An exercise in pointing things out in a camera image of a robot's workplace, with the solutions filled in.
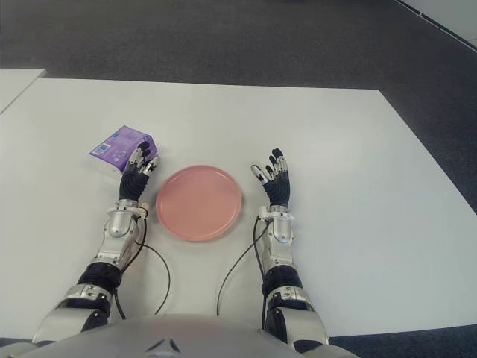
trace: black joint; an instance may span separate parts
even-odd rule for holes
[[[104,326],[107,324],[107,315],[102,311],[94,311],[89,315],[88,319],[84,323],[83,328],[81,328],[81,332],[85,330],[92,330],[93,328],[97,328],[100,326]]]
[[[268,270],[262,284],[263,295],[268,297],[274,289],[283,286],[303,288],[297,270],[287,265],[275,266]]]
[[[310,341],[308,339],[301,339],[299,341],[293,342],[295,350],[300,354],[312,351],[315,348],[320,347],[321,345],[323,344],[319,343],[318,341]]]
[[[86,283],[99,286],[112,295],[121,284],[121,277],[121,270],[109,263],[92,263],[86,267],[86,271],[81,275],[78,284]]]
[[[265,320],[265,331],[284,343],[288,343],[286,323],[280,308],[269,311]]]

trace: silver metal joint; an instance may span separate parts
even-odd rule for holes
[[[91,285],[87,283],[78,284],[69,288],[66,291],[63,300],[67,300],[70,298],[82,298],[85,300],[95,301],[98,298],[108,300],[108,302],[112,302],[111,294],[100,286]]]

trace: robot fingertip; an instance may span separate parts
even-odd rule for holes
[[[149,148],[149,146],[150,146],[149,142],[144,141],[141,144],[139,144],[137,148],[141,149],[142,151],[145,151],[147,148]]]

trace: robot forearm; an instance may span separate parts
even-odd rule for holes
[[[113,296],[132,256],[133,244],[141,235],[138,219],[148,214],[147,207],[138,207],[138,200],[158,158],[143,164],[147,147],[147,143],[142,143],[129,159],[121,179],[119,199],[108,210],[110,219],[104,226],[98,253],[78,283],[43,320],[33,343],[65,339],[107,323]]]
[[[261,208],[259,217],[269,222],[262,253],[265,330],[300,353],[327,345],[326,329],[293,264],[293,218],[280,205]]]

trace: metal arm segment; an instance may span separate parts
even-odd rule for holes
[[[300,353],[328,345],[323,322],[293,264],[293,217],[280,205],[260,208],[259,217],[269,222],[262,253],[265,273],[262,292],[267,310],[265,330]]]

